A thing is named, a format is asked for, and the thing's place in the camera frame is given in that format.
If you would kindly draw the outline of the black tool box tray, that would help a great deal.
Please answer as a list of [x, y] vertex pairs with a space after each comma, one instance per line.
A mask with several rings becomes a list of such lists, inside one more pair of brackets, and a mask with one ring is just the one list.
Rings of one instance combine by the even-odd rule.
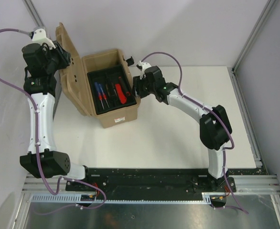
[[[97, 115], [136, 104], [136, 99], [132, 95], [131, 87], [122, 64], [102, 70], [88, 72], [87, 77], [89, 80], [90, 89], [92, 89], [92, 97]], [[122, 104], [120, 102], [115, 88], [115, 84], [120, 84], [118, 80], [119, 77], [122, 77], [130, 92], [130, 96], [125, 95], [127, 98], [127, 102], [125, 104]], [[102, 105], [98, 98], [94, 82], [97, 82], [99, 84], [102, 93], [104, 109], [102, 109]]]

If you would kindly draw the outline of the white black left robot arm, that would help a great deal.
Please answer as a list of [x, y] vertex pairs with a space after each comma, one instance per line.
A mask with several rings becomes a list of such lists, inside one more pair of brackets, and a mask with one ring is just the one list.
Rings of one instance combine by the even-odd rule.
[[55, 73], [70, 65], [70, 53], [59, 42], [31, 43], [22, 48], [27, 66], [23, 89], [28, 98], [31, 133], [28, 153], [20, 157], [20, 165], [35, 178], [64, 176], [76, 179], [83, 191], [89, 190], [93, 179], [82, 165], [70, 161], [69, 155], [57, 151], [53, 132], [53, 113], [57, 81]]

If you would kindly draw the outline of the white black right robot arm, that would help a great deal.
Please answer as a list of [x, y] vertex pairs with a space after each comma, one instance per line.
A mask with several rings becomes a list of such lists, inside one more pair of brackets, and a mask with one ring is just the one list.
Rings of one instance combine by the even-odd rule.
[[160, 103], [173, 106], [194, 119], [199, 124], [199, 136], [208, 149], [207, 185], [212, 191], [219, 191], [227, 181], [225, 151], [227, 143], [233, 143], [232, 127], [223, 106], [207, 106], [197, 99], [184, 94], [174, 83], [166, 82], [162, 71], [147, 62], [137, 64], [140, 75], [133, 77], [133, 93], [145, 98], [154, 95]]

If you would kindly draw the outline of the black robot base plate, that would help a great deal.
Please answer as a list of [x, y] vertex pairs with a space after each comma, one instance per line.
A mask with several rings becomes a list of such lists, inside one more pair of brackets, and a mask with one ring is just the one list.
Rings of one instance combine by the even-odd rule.
[[85, 168], [83, 182], [103, 191], [116, 187], [185, 187], [194, 192], [236, 192], [235, 180], [229, 177], [213, 178], [207, 169], [156, 168]]

